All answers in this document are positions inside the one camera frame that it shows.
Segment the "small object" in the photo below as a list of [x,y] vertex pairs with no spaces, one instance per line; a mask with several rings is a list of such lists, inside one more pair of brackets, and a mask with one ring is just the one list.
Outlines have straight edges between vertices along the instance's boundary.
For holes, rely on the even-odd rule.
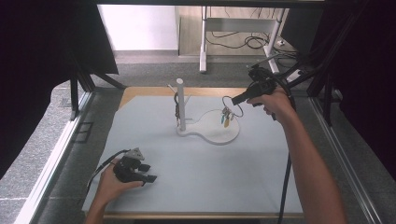
[[227,128],[230,125],[230,119],[227,117],[227,119],[224,122],[224,128]]
[[227,128],[230,125],[230,121],[233,120],[234,117],[238,117],[238,118],[242,118],[244,116],[244,111],[242,110],[240,105],[237,105],[239,107],[239,109],[241,110],[241,115],[235,115],[235,113],[230,109],[230,107],[228,107],[225,102],[224,102],[224,98],[230,98],[232,99],[230,96],[223,96],[222,97],[222,102],[224,104],[224,109],[222,109],[221,114],[221,124],[224,124],[224,128]]
[[175,96],[174,96],[174,100],[175,100],[175,117],[176,117],[176,124],[177,127],[180,125],[180,113],[179,113],[179,105],[178,105],[178,101],[177,101],[177,92],[175,92]]

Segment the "white base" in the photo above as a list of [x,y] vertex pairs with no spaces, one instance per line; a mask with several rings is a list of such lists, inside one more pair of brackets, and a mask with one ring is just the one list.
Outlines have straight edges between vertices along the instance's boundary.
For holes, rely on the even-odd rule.
[[177,128],[180,136],[198,135],[213,145],[226,145],[231,143],[239,134],[239,123],[236,118],[230,120],[227,128],[221,123],[221,110],[211,110],[205,113],[197,122],[186,124],[186,130]]

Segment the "black cable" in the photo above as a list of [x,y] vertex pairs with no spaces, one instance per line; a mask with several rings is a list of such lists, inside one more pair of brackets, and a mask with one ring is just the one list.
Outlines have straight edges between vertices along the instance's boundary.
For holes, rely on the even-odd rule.
[[260,15],[262,14],[262,7],[259,9],[259,16],[257,16],[257,19],[260,18]]
[[213,31],[212,31],[211,33],[212,33],[213,37],[215,37],[215,38],[223,38],[223,37],[226,37],[226,36],[229,36],[229,35],[236,35],[236,34],[239,34],[239,32],[232,32],[232,33],[227,34],[227,35],[215,35],[215,34],[213,33]]
[[[265,44],[268,43],[266,39],[264,39],[264,38],[262,38],[262,37],[254,36],[254,35],[250,35],[250,36],[246,37],[246,38],[245,38],[245,43],[244,43],[243,45],[240,45],[240,46],[237,46],[237,47],[227,46],[227,45],[223,45],[223,44],[219,44],[219,43],[213,43],[213,42],[211,42],[210,40],[208,40],[207,38],[206,38],[206,41],[207,41],[209,44],[211,44],[211,45],[218,45],[218,46],[222,46],[222,47],[227,48],[227,49],[240,49],[240,48],[242,48],[242,47],[244,47],[244,46],[248,46],[248,47],[251,48],[251,49],[262,49],[262,47],[263,47]],[[250,45],[250,42],[251,42],[251,41],[257,41],[260,45],[259,45],[258,47],[254,47],[254,46]]]
[[288,163],[286,164],[285,179],[283,180],[282,199],[280,201],[279,218],[277,220],[277,224],[281,224],[283,220],[283,214],[285,211],[286,193],[288,192],[290,170],[291,170],[291,159],[289,154]]
[[273,19],[273,18],[274,18],[275,9],[276,9],[276,7],[274,7],[274,11],[273,11],[273,15],[271,16],[271,19]]
[[224,11],[225,11],[225,13],[227,14],[228,18],[230,18],[230,15],[229,15],[228,12],[227,12],[227,7],[224,7]]

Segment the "floor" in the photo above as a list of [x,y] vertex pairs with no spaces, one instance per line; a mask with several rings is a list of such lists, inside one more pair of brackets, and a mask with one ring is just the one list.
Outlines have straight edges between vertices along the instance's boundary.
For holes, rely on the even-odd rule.
[[[196,56],[196,49],[188,49],[180,56],[173,51],[133,53],[119,51],[115,54],[120,76],[112,77],[127,86],[166,86],[170,80],[180,76],[197,87],[246,87],[249,80],[246,79],[247,70],[242,69],[242,65],[250,65],[263,58],[262,54],[256,52],[246,53],[247,56],[235,56],[238,54],[234,53],[227,56],[224,52],[221,53],[222,56],[213,54],[208,57],[207,74],[202,75],[198,71],[199,59]],[[100,78],[95,76],[92,78],[98,88],[87,104],[89,110],[84,113],[83,122],[94,123],[92,125],[94,134],[84,142],[78,141],[84,139],[83,132],[76,132],[73,142],[65,151],[64,159],[61,160],[61,169],[58,169],[54,180],[49,184],[49,190],[45,193],[32,223],[82,223],[84,214],[81,213],[80,207],[84,198],[86,180],[91,174],[90,171],[97,165],[101,150],[106,143],[106,134],[111,126],[112,116],[117,111],[122,96],[122,91],[112,88]],[[301,85],[295,92],[299,95],[297,102],[298,109],[301,111],[299,113],[314,142],[317,146],[323,147],[321,153],[326,162],[333,164],[331,169],[336,174],[340,188],[343,189],[349,222],[370,223],[363,212],[363,203],[359,200],[359,193],[351,187],[352,182],[348,178],[348,171],[343,170],[339,165],[332,142],[326,137],[328,133],[324,131],[326,129],[320,123],[320,119],[316,117],[313,103],[304,96],[305,88],[306,85]],[[46,115],[21,155],[5,177],[0,180],[0,220],[2,223],[13,223],[17,218],[65,124],[69,121],[69,91],[67,82],[53,90],[51,104]],[[349,125],[337,104],[332,106],[332,121],[331,130],[337,133],[337,140],[370,199],[367,203],[375,206],[382,223],[396,223],[395,181],[389,176],[373,151]],[[128,221],[112,219],[106,221],[106,223],[124,222]],[[276,223],[276,220],[265,219],[261,220],[261,223]],[[286,219],[284,223],[304,223],[304,221]]]

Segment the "white stand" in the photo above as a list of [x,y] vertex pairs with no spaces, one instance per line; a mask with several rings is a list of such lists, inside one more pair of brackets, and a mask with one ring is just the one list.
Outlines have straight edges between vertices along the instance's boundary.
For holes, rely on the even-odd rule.
[[180,115],[180,125],[177,133],[180,136],[198,135],[213,145],[226,145],[231,143],[239,134],[239,123],[236,118],[230,120],[227,128],[221,123],[222,111],[211,110],[206,112],[201,118],[191,124],[186,123],[184,84],[181,78],[177,79],[177,102],[178,113]]
[[227,128],[221,124],[221,110],[211,110],[205,113],[196,123],[186,124],[186,130],[177,128],[180,136],[198,135],[213,145],[227,145],[239,134],[239,123],[236,118],[230,120]]

